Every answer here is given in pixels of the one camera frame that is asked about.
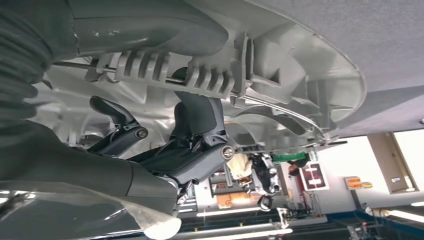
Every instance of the ceiling light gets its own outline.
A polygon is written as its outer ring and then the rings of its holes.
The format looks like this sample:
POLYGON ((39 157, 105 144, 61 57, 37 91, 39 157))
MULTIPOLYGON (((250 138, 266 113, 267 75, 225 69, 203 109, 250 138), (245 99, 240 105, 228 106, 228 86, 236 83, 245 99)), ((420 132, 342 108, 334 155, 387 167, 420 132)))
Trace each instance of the ceiling light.
POLYGON ((291 228, 279 229, 279 230, 270 230, 270 231, 259 231, 259 232, 250 232, 236 235, 228 235, 228 236, 214 236, 214 237, 206 237, 206 238, 198 238, 196 240, 237 240, 237 239, 252 239, 252 238, 260 238, 271 235, 283 235, 293 233, 291 228))
POLYGON ((216 216, 216 215, 224 215, 224 214, 237 214, 237 213, 253 212, 253 211, 259 211, 259 210, 261 210, 261 208, 256 206, 256 207, 242 208, 242 209, 199 212, 198 214, 196 214, 196 216, 197 217, 207 217, 207 216, 216 216))
POLYGON ((422 206, 424 206, 424 201, 411 203, 411 206, 422 207, 422 206))
POLYGON ((399 218, 424 223, 424 216, 420 216, 420 215, 416 215, 416 214, 412 214, 412 213, 408 213, 408 212, 404 212, 404 211, 398 211, 398 210, 390 211, 389 214, 392 215, 392 216, 399 217, 399 218))

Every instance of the gray carpet ceiling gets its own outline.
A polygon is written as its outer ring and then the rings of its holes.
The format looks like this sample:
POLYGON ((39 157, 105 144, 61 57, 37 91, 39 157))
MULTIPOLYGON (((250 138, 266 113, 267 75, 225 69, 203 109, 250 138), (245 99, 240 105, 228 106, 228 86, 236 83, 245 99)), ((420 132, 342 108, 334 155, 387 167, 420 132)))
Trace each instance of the gray carpet ceiling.
POLYGON ((257 0, 316 30, 364 74, 367 99, 340 135, 422 128, 424 0, 257 0))

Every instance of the person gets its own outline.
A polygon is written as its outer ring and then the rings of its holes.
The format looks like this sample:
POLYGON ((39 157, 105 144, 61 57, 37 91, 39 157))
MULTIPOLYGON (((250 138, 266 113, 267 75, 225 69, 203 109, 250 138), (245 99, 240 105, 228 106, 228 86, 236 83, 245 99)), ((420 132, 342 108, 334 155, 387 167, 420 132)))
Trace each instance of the person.
POLYGON ((307 162, 309 162, 309 154, 306 152, 289 154, 289 155, 274 155, 274 162, 282 163, 286 162, 290 164, 288 167, 288 174, 291 176, 297 176, 301 173, 301 168, 303 168, 307 162))
POLYGON ((309 155, 306 153, 305 158, 287 161, 290 166, 288 167, 288 174, 291 176, 297 176, 301 173, 301 168, 303 168, 306 163, 309 162, 309 155))

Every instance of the metal rod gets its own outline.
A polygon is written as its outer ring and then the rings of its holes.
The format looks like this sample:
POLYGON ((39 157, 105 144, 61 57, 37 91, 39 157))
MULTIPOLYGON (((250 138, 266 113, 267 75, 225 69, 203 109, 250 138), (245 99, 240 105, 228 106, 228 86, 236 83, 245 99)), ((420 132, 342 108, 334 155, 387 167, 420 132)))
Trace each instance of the metal rod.
MULTIPOLYGON (((92 65, 88 65, 88 64, 83 64, 83 63, 67 62, 67 61, 55 62, 55 63, 53 63, 53 65, 62 66, 62 67, 70 67, 70 68, 78 68, 78 69, 97 69, 96 66, 92 66, 92 65)), ((100 70, 103 70, 105 72, 108 72, 108 73, 116 73, 116 71, 117 71, 117 69, 116 68, 113 68, 113 67, 103 67, 103 68, 99 68, 99 69, 100 70)), ((166 78, 166 81, 167 82, 170 82, 170 83, 174 83, 174 84, 183 84, 184 83, 184 80, 176 79, 176 78, 171 78, 171 77, 167 77, 166 78)), ((247 95, 238 96, 237 94, 232 93, 232 92, 229 95, 232 96, 232 97, 241 98, 241 99, 245 99, 245 100, 256 102, 258 104, 261 104, 261 105, 270 107, 272 109, 281 111, 281 112, 283 112, 283 113, 285 113, 287 115, 290 115, 292 117, 295 117, 295 118, 298 118, 300 120, 303 120, 303 121, 311 124, 312 126, 314 126, 319 131, 319 133, 324 137, 323 130, 320 128, 320 126, 315 121, 313 121, 312 119, 310 119, 310 118, 308 118, 306 116, 303 116, 303 115, 301 115, 301 114, 299 114, 297 112, 294 112, 294 111, 289 110, 287 108, 284 108, 282 106, 278 106, 276 104, 267 102, 267 101, 262 100, 262 99, 259 99, 257 97, 247 96, 247 95)))
POLYGON ((230 168, 227 166, 227 164, 224 164, 224 173, 225 173, 226 186, 228 188, 232 188, 233 187, 233 177, 231 176, 230 168))
MULTIPOLYGON (((83 64, 83 63, 76 63, 76 62, 67 62, 67 61, 55 62, 53 63, 53 65, 69 67, 69 68, 77 68, 77 69, 94 69, 94 70, 96 69, 96 66, 83 64)), ((116 73, 117 71, 117 69, 113 67, 103 67, 100 69, 108 73, 116 73)))

